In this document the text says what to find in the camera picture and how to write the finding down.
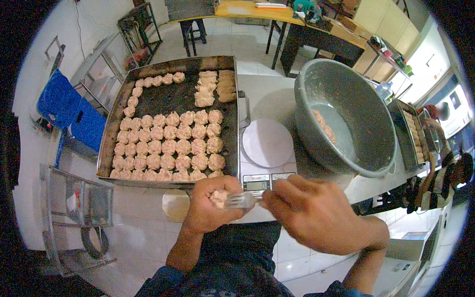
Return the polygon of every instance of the hand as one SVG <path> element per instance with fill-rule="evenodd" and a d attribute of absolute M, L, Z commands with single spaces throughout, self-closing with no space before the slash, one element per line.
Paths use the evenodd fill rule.
<path fill-rule="evenodd" d="M 291 175 L 276 181 L 262 198 L 263 206 L 293 238 L 316 251 L 347 255 L 364 248 L 383 249 L 389 241 L 387 225 L 376 217 L 358 217 L 333 182 Z"/>
<path fill-rule="evenodd" d="M 238 179 L 229 175 L 197 181 L 182 229 L 195 233 L 207 233 L 245 215 L 242 209 L 216 208 L 209 201 L 209 196 L 214 190 L 219 189 L 225 189 L 229 193 L 243 191 Z"/>

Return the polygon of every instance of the scale weighing plate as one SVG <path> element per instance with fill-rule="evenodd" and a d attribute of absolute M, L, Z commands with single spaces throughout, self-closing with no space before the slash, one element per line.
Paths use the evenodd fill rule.
<path fill-rule="evenodd" d="M 252 121 L 241 137 L 241 180 L 244 191 L 262 196 L 274 181 L 297 173 L 289 131 L 272 119 Z"/>

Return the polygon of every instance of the person's right hand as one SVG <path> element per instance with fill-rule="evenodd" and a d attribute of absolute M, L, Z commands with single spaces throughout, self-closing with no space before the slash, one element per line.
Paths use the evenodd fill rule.
<path fill-rule="evenodd" d="M 347 255 L 364 248 L 383 249 L 388 226 L 376 217 L 361 218 L 333 182 L 291 175 L 264 192 L 263 204 L 298 242 L 316 251 Z"/>

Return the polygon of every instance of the person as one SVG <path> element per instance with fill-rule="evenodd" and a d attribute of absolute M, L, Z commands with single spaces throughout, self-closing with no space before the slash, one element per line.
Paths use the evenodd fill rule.
<path fill-rule="evenodd" d="M 272 251 L 281 225 L 301 244 L 322 253 L 360 255 L 343 282 L 316 296 L 371 296 L 389 244 L 388 226 L 358 217 L 332 182 L 291 175 L 263 193 L 261 205 L 273 222 L 229 224 L 248 210 L 218 209 L 210 194 L 242 192 L 237 178 L 197 181 L 176 244 L 166 265 L 146 280 L 136 296 L 293 296 L 274 277 Z"/>
<path fill-rule="evenodd" d="M 448 107 L 447 102 L 441 102 L 437 105 L 427 104 L 416 110 L 417 114 L 420 115 L 423 109 L 427 109 L 430 114 L 430 117 L 434 120 L 446 121 L 450 116 L 450 108 Z"/>

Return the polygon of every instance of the gray mixing bowl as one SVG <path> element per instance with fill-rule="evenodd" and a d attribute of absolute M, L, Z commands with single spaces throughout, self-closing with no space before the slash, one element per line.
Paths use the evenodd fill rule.
<path fill-rule="evenodd" d="M 396 154 L 396 132 L 376 91 L 348 66 L 328 59 L 304 65 L 294 85 L 295 124 L 309 154 L 341 173 L 382 177 Z M 333 130 L 333 144 L 313 110 Z"/>

